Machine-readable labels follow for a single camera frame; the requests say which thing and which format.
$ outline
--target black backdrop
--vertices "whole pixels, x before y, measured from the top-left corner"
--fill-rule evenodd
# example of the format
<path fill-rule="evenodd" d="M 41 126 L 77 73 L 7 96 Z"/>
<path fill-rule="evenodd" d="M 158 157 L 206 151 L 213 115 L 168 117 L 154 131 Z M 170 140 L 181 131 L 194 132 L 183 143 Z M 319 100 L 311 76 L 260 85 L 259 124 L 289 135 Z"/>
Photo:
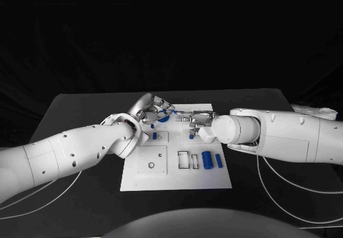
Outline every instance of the black backdrop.
<path fill-rule="evenodd" d="M 340 8 L 312 5 L 2 4 L 0 146 L 28 140 L 60 93 L 278 88 L 309 101 L 343 61 Z"/>

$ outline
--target black tabletop surface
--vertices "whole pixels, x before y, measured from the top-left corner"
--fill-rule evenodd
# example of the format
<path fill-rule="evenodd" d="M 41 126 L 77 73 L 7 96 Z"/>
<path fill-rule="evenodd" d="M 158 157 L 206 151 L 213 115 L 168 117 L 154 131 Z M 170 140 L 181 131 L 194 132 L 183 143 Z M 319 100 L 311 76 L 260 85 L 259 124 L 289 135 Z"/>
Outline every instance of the black tabletop surface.
<path fill-rule="evenodd" d="M 213 111 L 220 115 L 229 114 L 233 108 L 292 111 L 278 89 L 151 93 L 171 104 L 211 103 Z M 125 113 L 142 94 L 60 94 L 51 102 L 30 142 L 72 128 L 99 124 L 109 114 Z M 343 225 L 343 221 L 318 225 L 292 218 L 273 204 L 263 190 L 256 157 L 221 146 L 232 189 L 119 192 L 123 160 L 115 155 L 106 155 L 98 165 L 82 172 L 67 192 L 47 207 L 25 216 L 0 220 L 0 237 L 98 236 L 148 215 L 201 207 L 249 211 L 296 227 Z M 268 161 L 294 183 L 311 189 L 343 190 L 331 165 Z M 259 168 L 269 194 L 291 214 L 314 222 L 343 216 L 343 194 L 311 193 L 294 187 L 273 174 L 260 158 Z M 63 192 L 74 177 L 60 178 L 30 198 L 1 210 L 1 217 L 28 212 L 44 205 Z M 34 189 L 15 195 L 5 204 Z"/>

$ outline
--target white board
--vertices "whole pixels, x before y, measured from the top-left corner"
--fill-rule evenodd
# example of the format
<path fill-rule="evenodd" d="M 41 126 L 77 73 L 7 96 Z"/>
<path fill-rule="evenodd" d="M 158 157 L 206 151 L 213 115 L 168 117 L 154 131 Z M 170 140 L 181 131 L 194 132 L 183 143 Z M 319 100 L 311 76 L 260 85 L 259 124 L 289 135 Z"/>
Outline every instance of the white board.
<path fill-rule="evenodd" d="M 178 111 L 213 110 L 210 104 L 175 104 L 174 108 Z M 136 147 L 125 158 L 121 191 L 232 188 L 220 142 L 214 140 L 211 144 L 204 144 L 198 136 L 190 140 L 188 122 L 174 121 L 174 118 L 172 114 L 168 121 L 157 121 L 152 129 L 149 125 L 141 123 L 142 131 L 148 135 L 154 132 L 161 134 L 162 140 L 158 137 L 157 140 L 149 139 L 142 148 Z M 178 169 L 178 151 L 187 151 L 188 169 Z M 213 163 L 210 170 L 203 168 L 203 151 L 210 152 Z M 220 155 L 221 168 L 217 167 L 214 154 Z M 197 169 L 193 169 L 191 155 L 197 158 Z"/>

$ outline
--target cable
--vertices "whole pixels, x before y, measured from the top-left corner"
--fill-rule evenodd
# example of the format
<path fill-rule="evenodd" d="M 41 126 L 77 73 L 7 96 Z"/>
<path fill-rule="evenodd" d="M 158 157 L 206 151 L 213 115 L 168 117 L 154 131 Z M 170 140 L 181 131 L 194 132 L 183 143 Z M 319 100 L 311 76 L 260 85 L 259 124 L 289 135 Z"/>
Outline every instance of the cable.
<path fill-rule="evenodd" d="M 40 208 L 37 208 L 36 210 L 33 210 L 33 211 L 30 211 L 30 212 L 27 212 L 27 213 L 24 213 L 24 214 L 18 214 L 18 215 L 14 215 L 14 216 L 10 216 L 10 217 L 1 217 L 0 220 L 8 219 L 8 218 L 12 218 L 12 217 L 20 217 L 20 216 L 23 216 L 23 215 L 27 215 L 27 214 L 36 212 L 37 210 L 40 210 L 41 208 L 44 208 L 49 204 L 51 204 L 51 203 L 56 201 L 56 199 L 64 194 L 64 192 L 67 191 L 67 189 L 72 187 L 73 183 L 76 182 L 76 180 L 77 180 L 77 178 L 79 178 L 79 176 L 80 176 L 80 172 L 79 172 L 79 174 L 77 174 L 77 176 L 76 176 L 76 178 L 74 178 L 72 184 L 70 184 L 69 187 L 66 188 L 66 190 L 59 194 L 59 196 L 57 196 L 47 204 L 44 204 Z"/>
<path fill-rule="evenodd" d="M 275 171 L 275 169 L 273 169 L 272 166 L 269 165 L 269 163 L 268 163 L 268 161 L 266 161 L 266 159 L 265 159 L 263 156 L 262 156 L 262 158 L 263 158 L 263 161 L 266 162 L 266 164 L 268 164 L 270 170 L 273 171 L 273 173 L 275 173 L 291 185 L 294 185 L 295 187 L 298 187 L 298 188 L 301 188 L 301 189 L 304 189 L 304 190 L 306 190 L 306 191 L 309 191 L 309 192 L 317 192 L 317 193 L 322 193 L 322 194 L 341 194 L 341 193 L 343 193 L 343 191 L 335 191 L 335 192 L 317 191 L 317 190 L 308 189 L 308 188 L 305 188 L 305 187 L 302 187 L 302 186 L 294 184 L 289 180 L 286 180 L 286 179 L 278 174 L 278 172 Z"/>
<path fill-rule="evenodd" d="M 295 215 L 292 215 L 292 214 L 278 205 L 278 203 L 275 202 L 273 198 L 272 198 L 270 195 L 269 195 L 269 192 L 268 192 L 266 187 L 265 187 L 263 182 L 262 182 L 262 177 L 260 177 L 260 172 L 259 172 L 257 155 L 256 155 L 256 170 L 257 170 L 257 176 L 259 176 L 259 180 L 260 180 L 260 183 L 262 183 L 262 187 L 263 187 L 263 189 L 265 189 L 265 192 L 266 192 L 266 194 L 268 194 L 270 200 L 273 201 L 275 205 L 279 207 L 279 209 L 281 209 L 289 216 L 292 216 L 292 217 L 294 217 L 295 219 L 298 219 L 299 221 L 306 222 L 306 223 L 312 223 L 312 224 L 327 224 L 327 223 L 332 223 L 332 222 L 337 222 L 337 221 L 341 221 L 341 220 L 343 220 L 343 217 L 341 217 L 341 218 L 338 218 L 338 219 L 335 219 L 335 220 L 331 220 L 331 221 L 312 222 L 312 221 L 306 221 L 306 220 L 301 219 L 299 217 L 296 217 Z"/>
<path fill-rule="evenodd" d="M 21 199 L 5 205 L 4 207 L 0 207 L 0 210 L 10 207 L 15 203 L 18 203 L 21 200 L 24 200 L 27 197 L 30 197 L 34 193 L 37 193 L 40 190 L 43 190 L 56 180 L 51 180 L 43 187 L 40 187 L 33 193 L 30 193 L 27 196 L 24 196 Z"/>

